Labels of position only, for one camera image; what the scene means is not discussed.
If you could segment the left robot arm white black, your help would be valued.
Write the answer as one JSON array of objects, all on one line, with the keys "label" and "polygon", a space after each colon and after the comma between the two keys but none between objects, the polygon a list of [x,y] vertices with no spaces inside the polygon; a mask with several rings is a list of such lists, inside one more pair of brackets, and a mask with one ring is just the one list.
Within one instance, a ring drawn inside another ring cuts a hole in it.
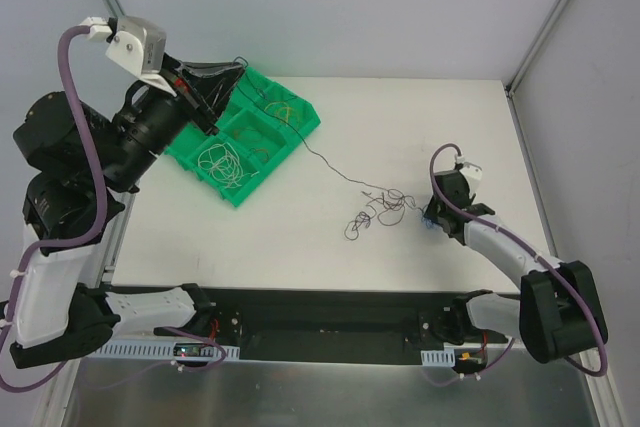
[{"label": "left robot arm white black", "polygon": [[118,294],[86,286],[81,274],[109,222],[125,209],[118,195],[136,193],[141,177],[185,128],[214,133],[245,70],[237,60],[165,57],[160,74],[167,91],[135,81],[112,118],[85,107],[104,194],[96,192],[66,94],[48,93],[30,108],[13,138],[36,170],[23,218],[25,239],[37,250],[19,274],[17,299],[4,303],[2,316],[15,330],[10,354],[17,368],[80,358],[120,335],[165,328],[209,333],[213,306],[196,284]]}]

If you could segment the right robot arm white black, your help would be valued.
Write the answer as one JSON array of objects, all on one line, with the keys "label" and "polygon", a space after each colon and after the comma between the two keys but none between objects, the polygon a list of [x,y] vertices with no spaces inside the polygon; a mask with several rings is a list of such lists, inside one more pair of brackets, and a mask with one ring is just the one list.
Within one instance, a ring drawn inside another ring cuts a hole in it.
[{"label": "right robot arm white black", "polygon": [[495,212],[475,200],[468,168],[433,175],[436,188],[426,220],[500,270],[519,290],[516,299],[490,290],[458,296],[433,324],[439,339],[455,345],[489,330],[524,343],[546,364],[604,347],[608,328],[591,270],[540,253],[504,227]]}]

